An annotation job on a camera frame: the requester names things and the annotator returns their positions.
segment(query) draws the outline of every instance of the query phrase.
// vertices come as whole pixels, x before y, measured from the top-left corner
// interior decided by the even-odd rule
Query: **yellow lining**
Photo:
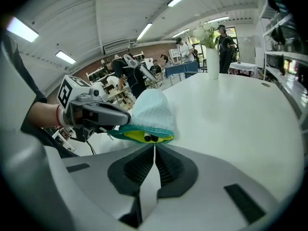
[[[124,136],[129,137],[130,139],[142,142],[142,143],[161,143],[164,141],[170,141],[174,138],[174,136],[167,136],[167,137],[158,137],[158,141],[154,142],[152,140],[150,141],[145,141],[144,139],[144,132],[143,131],[130,131],[130,132],[125,132],[123,133]]]

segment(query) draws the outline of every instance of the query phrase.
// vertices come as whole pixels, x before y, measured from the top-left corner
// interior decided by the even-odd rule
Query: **white marker cube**
[[[57,100],[64,108],[64,112],[67,113],[69,102],[77,99],[83,93],[89,93],[90,89],[91,86],[83,79],[65,75],[57,95]]]

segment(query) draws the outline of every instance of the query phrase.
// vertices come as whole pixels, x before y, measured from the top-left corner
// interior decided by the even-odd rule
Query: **ceiling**
[[[259,0],[182,0],[170,8],[171,0],[29,0],[16,17],[38,32],[32,43],[13,35],[22,59],[38,87],[47,95],[70,74],[98,60],[104,45],[129,39],[135,42],[147,23],[153,23],[138,43],[171,39],[176,33],[199,23],[228,16],[235,22],[253,22]],[[63,51],[74,65],[57,58]]]

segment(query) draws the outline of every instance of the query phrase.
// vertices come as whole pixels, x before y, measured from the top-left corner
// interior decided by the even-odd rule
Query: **red wristband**
[[[58,105],[58,107],[57,107],[56,117],[57,117],[57,122],[58,122],[59,126],[61,126],[61,123],[59,122],[59,112],[58,112],[59,108],[60,108],[60,105]]]

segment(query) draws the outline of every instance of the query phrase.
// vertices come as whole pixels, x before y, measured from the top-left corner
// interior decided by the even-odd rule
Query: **blue tablecloth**
[[[165,69],[165,76],[168,78],[169,75],[185,73],[186,71],[194,71],[198,72],[198,63],[197,62],[190,62],[185,64],[179,64],[171,67],[167,67]]]

